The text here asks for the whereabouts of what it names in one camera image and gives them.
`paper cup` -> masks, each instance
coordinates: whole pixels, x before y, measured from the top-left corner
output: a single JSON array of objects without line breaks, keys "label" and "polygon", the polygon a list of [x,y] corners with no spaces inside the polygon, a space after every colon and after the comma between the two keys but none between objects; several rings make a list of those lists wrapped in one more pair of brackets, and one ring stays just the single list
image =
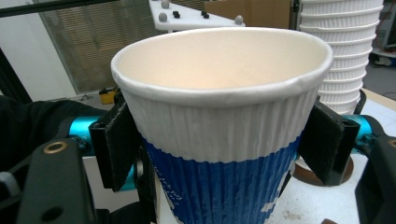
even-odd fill
[{"label": "paper cup", "polygon": [[333,14],[301,13],[301,25],[306,27],[340,28],[373,24],[378,21],[383,6],[362,11],[342,12]]},{"label": "paper cup", "polygon": [[322,103],[349,102],[361,96],[361,87],[351,91],[319,91],[318,95]]},{"label": "paper cup", "polygon": [[339,115],[353,115],[353,113],[355,112],[355,108],[347,110],[347,111],[338,112],[337,114],[339,114]]},{"label": "paper cup", "polygon": [[300,29],[305,33],[315,35],[326,42],[345,42],[366,39],[375,35],[375,28],[378,24],[379,20],[364,26],[318,28],[300,25]]},{"label": "paper cup", "polygon": [[355,77],[347,80],[323,80],[320,85],[320,91],[350,91],[355,90],[363,85],[363,78],[366,74],[360,77]]},{"label": "paper cup", "polygon": [[113,77],[179,223],[270,216],[331,63],[322,40],[266,28],[160,35],[117,53]]},{"label": "paper cup", "polygon": [[330,69],[329,75],[326,76],[327,80],[346,80],[353,79],[355,77],[360,77],[366,73],[366,66],[369,64],[369,61],[363,63],[358,66],[348,67],[348,68],[339,68],[339,69]]},{"label": "paper cup", "polygon": [[384,0],[303,0],[305,14],[331,14],[363,11],[382,6]]},{"label": "paper cup", "polygon": [[376,35],[372,35],[366,39],[344,42],[327,42],[327,44],[332,48],[334,56],[352,55],[366,52],[371,49],[375,38]]},{"label": "paper cup", "polygon": [[332,111],[336,113],[347,113],[348,111],[355,110],[356,105],[358,104],[358,100],[360,97],[357,97],[349,102],[343,103],[324,103],[327,107],[329,107]]},{"label": "paper cup", "polygon": [[334,56],[332,69],[356,67],[361,64],[367,63],[369,61],[369,54],[371,53],[371,51],[372,49],[355,55]]}]

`blue printed pattern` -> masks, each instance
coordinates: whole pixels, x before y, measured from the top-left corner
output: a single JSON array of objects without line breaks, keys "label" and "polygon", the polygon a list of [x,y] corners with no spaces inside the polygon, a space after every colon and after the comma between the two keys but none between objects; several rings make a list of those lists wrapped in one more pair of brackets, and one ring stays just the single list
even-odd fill
[{"label": "blue printed pattern", "polygon": [[227,163],[185,161],[144,143],[180,223],[263,223],[299,140],[267,157]]}]

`stack of paper cups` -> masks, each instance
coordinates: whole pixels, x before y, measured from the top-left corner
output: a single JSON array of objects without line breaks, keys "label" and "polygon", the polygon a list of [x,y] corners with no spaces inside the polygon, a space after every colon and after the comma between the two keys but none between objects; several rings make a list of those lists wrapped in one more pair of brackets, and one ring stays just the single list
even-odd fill
[{"label": "stack of paper cups", "polygon": [[303,0],[302,32],[332,47],[333,64],[319,87],[320,101],[338,114],[353,114],[373,50],[383,0]]}]

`cup rim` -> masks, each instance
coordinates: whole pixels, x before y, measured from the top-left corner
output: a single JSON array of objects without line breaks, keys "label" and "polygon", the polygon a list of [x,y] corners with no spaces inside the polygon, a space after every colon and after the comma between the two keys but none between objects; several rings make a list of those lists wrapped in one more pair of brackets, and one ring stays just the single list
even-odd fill
[{"label": "cup rim", "polygon": [[366,42],[371,42],[376,38],[376,35],[372,35],[370,37],[359,39],[359,40],[351,40],[351,41],[342,41],[342,42],[327,42],[330,46],[345,46],[345,45],[356,45]]},{"label": "cup rim", "polygon": [[371,13],[376,13],[382,10],[384,6],[380,7],[373,7],[365,10],[360,10],[360,11],[351,11],[351,12],[338,12],[338,13],[328,13],[328,14],[306,14],[306,13],[301,13],[302,18],[313,18],[313,19],[319,19],[319,18],[337,18],[337,17],[350,17],[350,16],[359,16],[359,15],[365,15],[365,14],[371,14]]},{"label": "cup rim", "polygon": [[363,83],[359,85],[358,88],[349,91],[318,91],[318,93],[326,94],[326,95],[338,95],[338,94],[348,94],[353,91],[359,91],[363,87]]},{"label": "cup rim", "polygon": [[370,60],[367,59],[367,62],[363,63],[363,64],[359,64],[353,67],[347,67],[347,68],[333,68],[330,69],[329,73],[331,72],[347,72],[347,71],[352,71],[352,70],[356,70],[356,69],[360,69],[363,68],[365,66],[367,66],[369,64]]},{"label": "cup rim", "polygon": [[373,28],[379,24],[379,20],[370,24],[360,25],[360,26],[348,26],[348,27],[314,27],[314,26],[304,26],[300,25],[300,29],[305,32],[319,32],[319,33],[331,33],[331,32],[348,32],[348,31],[360,31]]},{"label": "cup rim", "polygon": [[352,100],[348,100],[348,101],[344,101],[344,102],[321,102],[321,103],[323,103],[324,105],[348,105],[348,104],[355,103],[355,101],[358,101],[358,99],[360,97],[361,96],[358,95],[355,98],[353,98]]},{"label": "cup rim", "polygon": [[[176,89],[155,86],[151,84],[141,83],[120,74],[117,63],[122,54],[130,49],[133,45],[139,43],[149,43],[150,41],[159,41],[163,38],[173,38],[174,36],[188,36],[195,33],[209,33],[209,32],[230,32],[230,31],[250,31],[250,32],[273,32],[283,35],[299,35],[310,40],[320,46],[327,55],[322,63],[315,69],[292,77],[284,81],[261,84],[257,86],[239,87],[230,89],[208,89],[208,90],[194,90],[194,89]],[[313,90],[325,78],[327,71],[332,65],[332,49],[320,38],[305,34],[302,32],[292,30],[282,30],[274,28],[259,28],[259,27],[222,27],[222,28],[206,28],[177,32],[167,35],[157,35],[148,39],[144,39],[133,43],[122,50],[120,50],[111,60],[111,70],[113,78],[125,90],[133,90],[134,95],[142,98],[147,98],[153,101],[160,101],[176,105],[188,106],[204,106],[204,107],[230,107],[239,105],[252,105],[263,102],[270,102],[277,99],[286,99],[293,95],[302,94],[309,90]]]},{"label": "cup rim", "polygon": [[346,0],[303,0],[304,4],[315,4],[315,3],[330,3],[330,2],[345,2]]},{"label": "cup rim", "polygon": [[334,59],[351,59],[351,58],[359,58],[362,56],[366,56],[368,54],[370,54],[373,51],[373,47],[371,47],[369,50],[362,52],[362,53],[358,53],[358,54],[348,54],[348,55],[334,55],[333,58]]},{"label": "cup rim", "polygon": [[358,76],[358,77],[354,77],[354,78],[350,78],[350,79],[341,79],[341,80],[329,80],[329,79],[324,79],[323,83],[336,83],[336,84],[340,84],[340,83],[348,83],[348,82],[353,82],[353,81],[357,81],[359,79],[364,78],[367,75],[367,72],[365,71],[362,75]]},{"label": "cup rim", "polygon": [[346,111],[337,112],[337,114],[345,115],[345,114],[349,114],[350,112],[354,112],[354,111],[355,111],[355,109],[350,109],[350,110],[346,110]]}]

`white shelf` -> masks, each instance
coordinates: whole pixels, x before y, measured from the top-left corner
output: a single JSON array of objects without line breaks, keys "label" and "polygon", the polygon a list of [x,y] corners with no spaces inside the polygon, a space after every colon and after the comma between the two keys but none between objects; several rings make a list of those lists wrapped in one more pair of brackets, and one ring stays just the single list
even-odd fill
[{"label": "white shelf", "polygon": [[[177,4],[169,3],[169,8],[165,9],[161,6],[160,0],[148,0],[151,9],[154,25],[157,30],[161,31],[185,31],[200,28],[216,28],[216,27],[244,27],[245,24],[235,24],[235,21],[209,14],[209,18],[205,19],[201,15],[201,11],[182,7]],[[178,11],[180,18],[176,19],[173,11]],[[167,21],[160,21],[160,13],[165,13]]]}]

